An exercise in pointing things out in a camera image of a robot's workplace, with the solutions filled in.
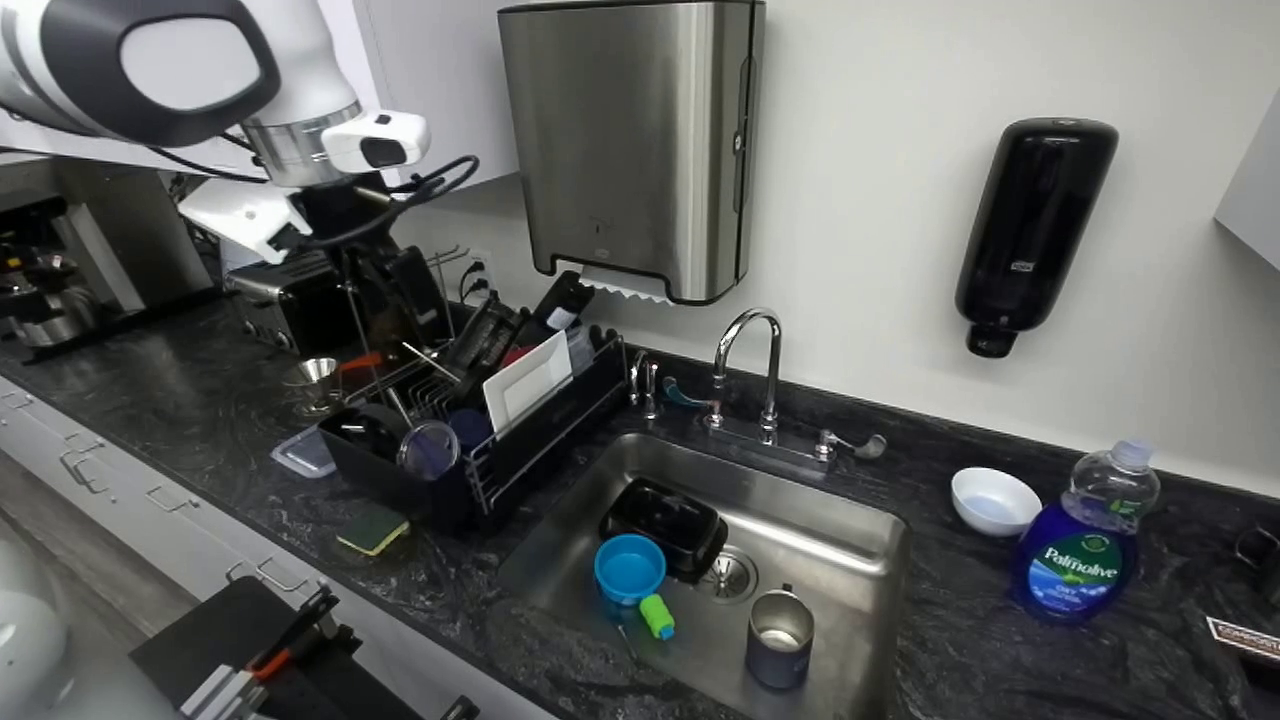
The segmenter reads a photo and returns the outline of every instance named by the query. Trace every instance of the black soap dispenser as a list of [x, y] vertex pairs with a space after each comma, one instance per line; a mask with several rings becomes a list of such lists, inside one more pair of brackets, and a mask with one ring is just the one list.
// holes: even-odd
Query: black soap dispenser
[[1000, 359], [1015, 332], [1043, 323], [1117, 143], [1117, 130], [1095, 119], [1003, 130], [955, 292], [972, 320], [969, 351]]

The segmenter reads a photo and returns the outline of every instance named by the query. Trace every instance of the wall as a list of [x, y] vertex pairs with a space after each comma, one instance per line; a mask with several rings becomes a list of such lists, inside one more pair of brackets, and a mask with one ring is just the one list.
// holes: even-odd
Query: wall
[[[1278, 85], [1272, 0], [778, 0], [750, 285], [596, 318], [708, 357], [778, 309], [789, 380], [1077, 447], [1142, 434], [1164, 467], [1280, 498], [1280, 277], [1214, 228]], [[1121, 158], [1055, 318], [990, 363], [952, 288], [998, 137], [1037, 114], [1117, 123]], [[403, 236], [473, 244], [518, 302], [545, 285], [513, 182]]]

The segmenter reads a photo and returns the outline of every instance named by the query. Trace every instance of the sink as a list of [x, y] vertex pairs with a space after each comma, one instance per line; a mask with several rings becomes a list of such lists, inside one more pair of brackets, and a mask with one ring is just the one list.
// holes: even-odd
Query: sink
[[[727, 543], [700, 584], [666, 584], [674, 643], [616, 627], [594, 584], [596, 525], [633, 486], [651, 479], [714, 506]], [[624, 643], [658, 672], [750, 716], [885, 716], [892, 687], [903, 525], [870, 506], [804, 487], [686, 443], [627, 434], [499, 567], [510, 595], [553, 622]], [[745, 672], [754, 600], [792, 588], [818, 617], [808, 683], [769, 693]]]

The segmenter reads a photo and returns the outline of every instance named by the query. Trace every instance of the blue dish soap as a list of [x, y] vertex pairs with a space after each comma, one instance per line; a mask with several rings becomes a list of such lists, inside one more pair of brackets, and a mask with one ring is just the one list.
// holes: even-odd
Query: blue dish soap
[[1015, 588], [1048, 622], [1089, 622], [1136, 572], [1136, 534], [1157, 509], [1151, 447], [1121, 441], [1082, 457], [1060, 506], [1043, 509], [1015, 554]]

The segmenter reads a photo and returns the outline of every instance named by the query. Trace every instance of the countertop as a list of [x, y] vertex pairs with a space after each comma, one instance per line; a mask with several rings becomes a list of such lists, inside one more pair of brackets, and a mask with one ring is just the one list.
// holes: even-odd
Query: countertop
[[[352, 487], [302, 486], [267, 462], [310, 421], [286, 393], [294, 359], [249, 343], [230, 302], [42, 363], [9, 351], [0, 372], [555, 716], [732, 716], [619, 643], [575, 637], [498, 588], [542, 509], [616, 434], [641, 429], [636, 412], [586, 435], [499, 534], [413, 534], [391, 557], [357, 562], [334, 542]], [[1254, 529], [1280, 529], [1280, 506], [1164, 473], [1142, 577], [1091, 626], [1060, 627], [1012, 600], [1012, 543], [961, 525], [949, 478], [998, 464], [1051, 498], [1082, 453], [808, 389], [783, 389], [779, 405], [804, 425], [885, 434], [892, 443], [885, 462], [839, 462], [820, 486], [907, 525], [892, 716], [1248, 716], [1244, 672], [1210, 643], [1206, 613], [1280, 632], [1280, 613], [1234, 562]]]

